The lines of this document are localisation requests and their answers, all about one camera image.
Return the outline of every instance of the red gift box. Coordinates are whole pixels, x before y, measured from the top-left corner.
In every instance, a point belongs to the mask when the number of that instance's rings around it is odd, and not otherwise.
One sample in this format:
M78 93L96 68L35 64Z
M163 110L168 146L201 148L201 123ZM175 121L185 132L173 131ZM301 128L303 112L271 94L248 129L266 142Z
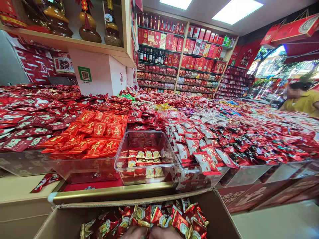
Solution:
M200 39L200 40L204 39L205 31L206 31L206 29L204 29L204 28L200 29L198 39Z

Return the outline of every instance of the yellow shirt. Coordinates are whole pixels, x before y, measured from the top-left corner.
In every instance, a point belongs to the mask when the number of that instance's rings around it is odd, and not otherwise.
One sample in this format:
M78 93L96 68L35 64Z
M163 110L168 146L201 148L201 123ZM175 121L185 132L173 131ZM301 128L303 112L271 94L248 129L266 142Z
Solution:
M285 111L302 111L309 114L310 117L319 118L319 110L313 106L313 103L319 101L319 92L309 90L303 93L298 99L288 99L280 108Z

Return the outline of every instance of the tree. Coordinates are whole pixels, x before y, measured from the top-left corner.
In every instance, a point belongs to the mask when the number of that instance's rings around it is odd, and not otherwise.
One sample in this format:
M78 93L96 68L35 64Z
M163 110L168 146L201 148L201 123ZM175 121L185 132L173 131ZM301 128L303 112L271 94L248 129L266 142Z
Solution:
M277 50L278 47L280 47L280 46L281 46L281 45L275 47L274 49L267 49L267 48L265 48L265 47L262 46L262 47L259 49L259 52L257 53L257 56L256 56L255 60L260 60L260 61L257 63L256 69L255 69L255 71L254 71L254 73L253 73L254 76L256 76L260 64L261 64L271 53L273 53L275 50Z

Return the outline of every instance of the candy pile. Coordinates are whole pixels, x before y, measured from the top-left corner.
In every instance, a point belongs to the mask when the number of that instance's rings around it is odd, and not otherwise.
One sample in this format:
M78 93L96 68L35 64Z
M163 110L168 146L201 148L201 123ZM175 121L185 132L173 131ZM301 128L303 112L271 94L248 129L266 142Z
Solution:
M206 238L209 221L204 217L198 203L189 199L159 202L146 205L108 208L98 218L81 226L81 238L119 238L130 226L171 228L182 238Z

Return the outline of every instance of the wooden shelf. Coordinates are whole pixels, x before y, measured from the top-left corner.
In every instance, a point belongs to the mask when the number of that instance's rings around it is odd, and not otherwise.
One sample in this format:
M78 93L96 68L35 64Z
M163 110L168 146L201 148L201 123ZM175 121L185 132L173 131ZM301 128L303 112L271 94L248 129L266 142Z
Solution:
M227 49L233 49L233 47L231 47L231 46L220 45L220 44L212 43L212 42L209 42L209 41L202 40L202 42L206 42L206 43L213 44L213 45L216 45L216 46L222 46L222 47L227 48Z
M96 42L84 41L80 39L57 36L53 34L31 31L27 29L8 27L4 26L1 23L0 29L24 37L28 40L32 40L56 48L63 52L68 52L69 48L76 48L79 50L107 54L111 55L125 66L136 67L133 59L129 57L124 47L117 47Z

